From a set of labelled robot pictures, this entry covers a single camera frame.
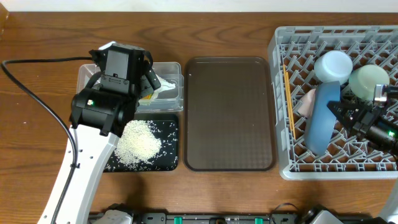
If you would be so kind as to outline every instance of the blue object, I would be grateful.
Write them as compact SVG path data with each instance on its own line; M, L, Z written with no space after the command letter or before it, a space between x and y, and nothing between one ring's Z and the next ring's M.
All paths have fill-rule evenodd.
M336 117L327 107L329 101L340 101L340 83L322 83L315 90L312 116L307 119L304 141L307 149L322 155L328 148Z

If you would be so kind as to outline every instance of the wooden table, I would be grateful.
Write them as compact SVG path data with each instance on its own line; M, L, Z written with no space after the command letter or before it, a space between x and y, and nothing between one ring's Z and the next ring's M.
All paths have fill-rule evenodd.
M0 60L89 56L89 50L115 40L150 50L156 62L175 61L184 68L197 56L267 58L277 27L320 24L391 25L398 24L398 14L12 12L0 41ZM83 63L87 62L10 69L67 121ZM67 137L5 75L0 75L0 104L0 220L34 223L49 198ZM277 165L269 172L192 172L180 160L172 172L104 174L91 211L126 203L145 211L269 213L280 203L292 202L302 209L321 203L339 213L377 215L393 183L286 181Z

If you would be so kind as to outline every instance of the gray basket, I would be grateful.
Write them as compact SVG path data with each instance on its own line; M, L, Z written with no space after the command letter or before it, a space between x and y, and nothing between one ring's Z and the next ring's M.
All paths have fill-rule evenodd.
M313 65L330 50L348 54L357 69L375 64L387 71L391 84L398 85L398 26L330 26L279 27L268 46L272 87L276 109L276 136L279 171L284 179L390 179L398 171L390 154L367 147L366 141L349 137L339 122L325 155L315 156L305 147L306 119L296 113L300 98L320 82ZM295 121L296 140L289 129L285 100L283 64L290 76L290 89ZM349 86L344 86L344 101L357 102ZM386 118L398 124L398 102L390 108Z

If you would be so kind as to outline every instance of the clear plastic container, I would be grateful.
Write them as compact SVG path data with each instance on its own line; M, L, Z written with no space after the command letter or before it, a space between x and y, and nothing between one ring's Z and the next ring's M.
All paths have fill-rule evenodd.
M159 93L157 99L139 100L139 107L136 113L155 113L172 112L183 110L184 77L181 74L181 65L177 62L154 62L152 66L156 75L174 83L175 88ZM77 81L77 93L84 89L88 80L94 73L99 72L100 68L95 64L82 65L79 69Z

